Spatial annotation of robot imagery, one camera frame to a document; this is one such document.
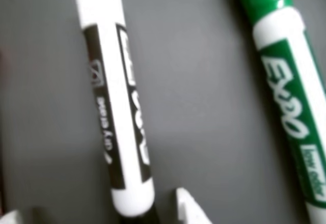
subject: gray surface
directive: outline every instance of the gray surface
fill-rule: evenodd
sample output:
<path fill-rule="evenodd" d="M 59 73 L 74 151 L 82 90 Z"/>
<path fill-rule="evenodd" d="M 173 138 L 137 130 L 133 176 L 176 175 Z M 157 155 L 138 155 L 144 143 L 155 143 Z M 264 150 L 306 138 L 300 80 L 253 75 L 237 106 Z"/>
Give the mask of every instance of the gray surface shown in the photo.
<path fill-rule="evenodd" d="M 234 0 L 123 0 L 157 207 L 190 190 L 215 224 L 305 224 L 284 133 Z M 295 0 L 326 75 L 326 0 Z M 10 209 L 116 223 L 74 0 L 0 0 Z"/>

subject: black marker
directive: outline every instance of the black marker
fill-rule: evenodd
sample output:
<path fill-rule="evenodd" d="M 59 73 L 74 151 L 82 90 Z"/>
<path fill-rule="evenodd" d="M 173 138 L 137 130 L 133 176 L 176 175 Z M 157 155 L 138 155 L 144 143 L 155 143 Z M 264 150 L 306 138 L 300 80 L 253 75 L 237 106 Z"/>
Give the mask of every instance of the black marker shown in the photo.
<path fill-rule="evenodd" d="M 113 202 L 123 223 L 159 223 L 121 0 L 76 0 Z"/>

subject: green marker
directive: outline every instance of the green marker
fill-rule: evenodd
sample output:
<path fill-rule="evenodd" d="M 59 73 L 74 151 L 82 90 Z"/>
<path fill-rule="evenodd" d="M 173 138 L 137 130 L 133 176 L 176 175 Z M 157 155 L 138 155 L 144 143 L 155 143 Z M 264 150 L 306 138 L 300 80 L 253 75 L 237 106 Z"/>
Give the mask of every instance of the green marker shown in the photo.
<path fill-rule="evenodd" d="M 326 97 L 305 24 L 292 0 L 241 0 L 313 224 L 326 223 Z"/>

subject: green label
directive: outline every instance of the green label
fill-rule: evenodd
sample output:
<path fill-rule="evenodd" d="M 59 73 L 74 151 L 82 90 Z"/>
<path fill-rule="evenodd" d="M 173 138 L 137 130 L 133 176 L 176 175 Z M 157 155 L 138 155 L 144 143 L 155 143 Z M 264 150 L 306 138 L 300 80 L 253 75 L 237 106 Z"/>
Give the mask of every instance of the green label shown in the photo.
<path fill-rule="evenodd" d="M 283 40 L 262 49 L 260 54 L 304 196 L 311 204 L 326 208 L 325 156 L 291 47 Z"/>

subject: white marker barrel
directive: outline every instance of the white marker barrel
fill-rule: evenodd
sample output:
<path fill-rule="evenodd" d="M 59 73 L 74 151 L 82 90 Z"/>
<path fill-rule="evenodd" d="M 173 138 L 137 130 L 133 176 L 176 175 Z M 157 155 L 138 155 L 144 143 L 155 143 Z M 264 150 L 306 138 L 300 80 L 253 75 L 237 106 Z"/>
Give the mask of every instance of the white marker barrel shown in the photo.
<path fill-rule="evenodd" d="M 122 216 L 141 216 L 152 209 L 155 194 L 122 1 L 76 2 L 88 47 L 114 206 Z"/>
<path fill-rule="evenodd" d="M 326 96 L 303 19 L 294 7 L 254 26 L 313 224 L 326 223 Z"/>

